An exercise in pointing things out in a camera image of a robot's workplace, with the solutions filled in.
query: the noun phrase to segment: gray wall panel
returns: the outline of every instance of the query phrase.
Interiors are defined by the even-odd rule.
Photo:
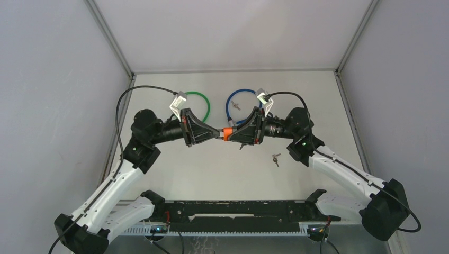
[[[128,77],[83,1],[2,1],[0,59],[1,252],[47,253],[98,183]]]
[[[371,169],[404,184],[423,223],[412,253],[447,248],[448,24],[448,1],[382,1],[342,74]]]
[[[96,0],[135,72],[336,68],[371,0]]]

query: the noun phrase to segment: black cable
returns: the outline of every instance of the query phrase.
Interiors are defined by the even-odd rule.
[[[156,246],[157,248],[159,248],[161,251],[170,254],[170,252],[168,252],[166,249],[164,249],[162,246],[160,246],[158,243],[156,242],[152,242],[152,244],[154,244],[154,246]]]
[[[123,165],[123,143],[122,143],[122,139],[120,138],[120,130],[119,130],[119,109],[120,109],[120,103],[122,101],[122,99],[125,97],[125,95],[127,93],[129,93],[130,91],[134,90],[134,89],[138,89],[138,88],[154,88],[154,89],[159,89],[159,90],[163,90],[163,91],[167,91],[169,93],[172,93],[173,95],[178,94],[177,92],[174,92],[170,89],[167,88],[163,88],[163,87],[158,87],[158,86],[135,86],[135,87],[131,87],[127,90],[125,90],[125,92],[122,93],[122,95],[120,95],[119,101],[117,102],[117,108],[115,109],[115,133],[117,134],[117,138],[119,140],[119,146],[120,146],[120,164],[119,167],[117,168],[117,171],[114,173],[113,178],[115,178],[120,170],[120,168]]]
[[[181,245],[182,245],[182,254],[184,254],[184,250],[185,250],[185,245],[184,245],[184,238],[182,237],[182,235],[181,235],[181,233],[180,232],[178,232],[178,234],[179,234],[179,238],[181,239]],[[152,244],[154,244],[157,248],[159,248],[161,251],[163,251],[163,252],[165,252],[165,253],[167,253],[167,254],[170,254],[170,252],[168,252],[166,249],[164,249],[162,246],[160,246],[158,243],[156,243],[155,241],[153,241],[153,237],[154,237],[154,233],[151,235],[151,237],[150,237],[150,240],[151,240],[151,243]]]
[[[340,254],[340,252],[338,252],[337,247],[335,247],[335,245],[334,245],[333,243],[331,243],[329,240],[326,240],[326,242],[327,242],[330,246],[332,246],[332,248],[337,252],[337,254]]]
[[[73,225],[75,225],[81,218],[83,217],[83,214],[80,214],[78,218],[66,229],[62,232],[62,234],[54,241],[54,243],[51,245],[50,250],[48,251],[48,254],[51,254],[53,252],[53,249],[58,244],[59,240],[64,237],[64,235],[71,229]]]
[[[84,213],[86,213],[87,211],[89,211],[89,209],[91,208],[91,206],[93,204],[95,204],[95,202],[97,201],[97,199],[104,193],[104,191],[109,187],[109,185],[114,181],[114,179],[116,178],[116,176],[118,175],[120,168],[123,165],[123,143],[122,143],[122,139],[120,138],[120,130],[119,130],[119,109],[120,109],[120,103],[122,102],[122,99],[125,97],[125,95],[127,93],[129,93],[130,91],[134,90],[134,89],[138,89],[138,88],[154,88],[154,89],[159,89],[159,90],[163,90],[163,91],[167,91],[172,93],[173,95],[176,95],[177,92],[174,92],[170,89],[167,88],[163,88],[163,87],[158,87],[158,86],[135,86],[135,87],[131,87],[127,90],[125,90],[125,92],[123,92],[120,95],[119,101],[117,102],[117,107],[115,109],[115,133],[117,134],[117,139],[119,140],[119,146],[120,146],[120,164],[117,168],[117,170],[114,172],[114,175],[112,176],[112,179],[109,180],[109,182],[104,186],[104,188],[98,193],[98,195],[95,196],[95,198],[88,204],[88,206],[86,207],[86,209],[84,209]]]
[[[357,170],[355,170],[355,169],[354,169],[353,167],[351,167],[350,165],[348,165],[348,164],[346,164],[346,163],[340,161],[339,159],[334,159],[332,156],[329,156],[329,155],[327,155],[327,154],[325,154],[325,153],[322,153],[322,152],[320,152],[320,151],[317,150],[317,148],[316,148],[315,145],[313,144],[312,128],[310,128],[310,126],[312,126],[311,120],[310,120],[310,112],[309,112],[309,109],[307,108],[306,102],[304,101],[304,99],[303,99],[299,94],[296,94],[296,93],[293,93],[293,92],[276,92],[276,93],[272,93],[272,94],[267,95],[265,99],[268,100],[270,97],[272,97],[273,95],[277,95],[277,94],[290,94],[290,95],[294,95],[294,96],[296,96],[296,97],[301,101],[302,105],[304,106],[304,108],[306,109],[306,112],[307,112],[307,119],[308,119],[308,121],[309,121],[309,138],[310,138],[310,144],[311,144],[311,146],[312,146],[312,148],[313,148],[313,150],[314,150],[315,152],[317,152],[318,154],[320,154],[320,155],[323,156],[323,157],[326,157],[326,158],[328,158],[328,159],[334,160],[334,161],[336,161],[337,163],[339,163],[340,165],[342,165],[342,166],[348,168],[348,169],[351,170],[353,173],[355,173],[356,175],[358,175],[358,177],[360,177],[360,178],[363,179],[365,182],[367,182],[369,185],[372,185],[372,186],[374,186],[376,189],[378,189],[379,191],[381,191],[381,192],[387,194],[387,195],[390,196],[392,199],[394,199],[396,202],[398,202],[401,206],[403,206],[403,207],[407,210],[407,212],[409,212],[409,213],[411,214],[411,216],[413,217],[413,219],[415,219],[416,224],[417,224],[417,227],[416,227],[416,229],[401,229],[401,228],[398,228],[399,231],[408,232],[408,233],[416,233],[416,232],[418,232],[418,231],[421,230],[421,222],[419,221],[418,217],[417,217],[417,216],[415,215],[415,213],[414,213],[408,206],[406,206],[403,202],[399,201],[399,199],[397,199],[396,197],[394,197],[393,195],[391,195],[390,193],[388,193],[387,191],[385,191],[385,190],[382,189],[381,187],[377,186],[375,183],[370,183],[370,181],[369,181],[366,177],[364,177],[362,174],[360,174]]]
[[[329,225],[330,225],[330,221],[328,221],[328,222],[326,223],[326,225],[324,226],[324,230],[323,230],[323,238],[321,239],[321,242],[320,242],[320,254],[322,254],[322,243],[324,242],[324,238],[326,237],[326,230],[327,230],[327,228],[329,227]]]
[[[172,115],[167,119],[166,122],[171,121],[171,120],[173,119],[173,117],[175,117],[175,116],[176,116],[175,114],[172,114]]]
[[[120,131],[119,131],[119,109],[120,109],[120,103],[122,101],[122,99],[124,98],[124,96],[129,93],[130,91],[134,90],[134,89],[138,89],[138,88],[154,88],[154,89],[159,89],[159,90],[164,90],[167,92],[170,92],[174,95],[177,94],[177,92],[174,92],[170,89],[167,88],[163,88],[163,87],[158,87],[158,86],[135,86],[135,87],[131,87],[127,90],[125,90],[125,92],[123,92],[120,95],[119,101],[117,102],[117,108],[115,109],[115,132],[117,134],[117,138],[119,140],[119,145],[120,145],[120,164],[116,170],[116,172],[114,173],[113,178],[115,178],[117,176],[117,174],[119,173],[120,168],[123,165],[123,144],[122,144],[122,139],[120,138]],[[89,211],[89,209],[92,207],[93,204],[95,204],[95,202],[98,200],[98,198],[105,192],[105,190],[109,187],[109,185],[113,182],[113,180],[109,180],[109,182],[104,186],[104,188],[98,193],[98,195],[95,196],[95,198],[88,204],[88,206],[86,207],[86,209],[83,210],[83,213],[85,214],[87,211]],[[78,218],[64,231],[62,232],[62,234],[56,239],[56,241],[54,241],[54,243],[52,244],[52,246],[50,247],[50,250],[48,251],[48,254],[51,254],[53,252],[53,249],[55,248],[56,244],[58,243],[59,240],[61,240],[62,237],[64,237],[64,235],[67,233],[67,231],[70,230],[70,228],[75,225],[83,216],[84,214],[80,214],[78,216]]]
[[[182,248],[183,248],[182,254],[184,254],[184,238],[182,237],[182,235],[181,235],[181,233],[179,231],[178,231],[178,234],[179,234],[179,238],[181,239],[181,245],[182,245]]]

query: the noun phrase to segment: key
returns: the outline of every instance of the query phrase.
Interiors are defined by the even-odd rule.
[[[276,154],[276,155],[273,155],[273,162],[276,163],[276,166],[277,166],[277,167],[279,167],[279,164],[277,163],[277,158],[278,158],[278,156],[280,156],[280,155],[281,155],[280,153],[278,153],[278,154]]]
[[[233,101],[231,101],[232,106],[235,107],[236,109],[240,110],[240,108],[238,107],[238,103],[234,103]]]

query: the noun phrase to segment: orange connector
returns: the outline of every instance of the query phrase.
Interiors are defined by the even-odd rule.
[[[228,141],[228,137],[232,134],[232,127],[223,128],[223,140]]]

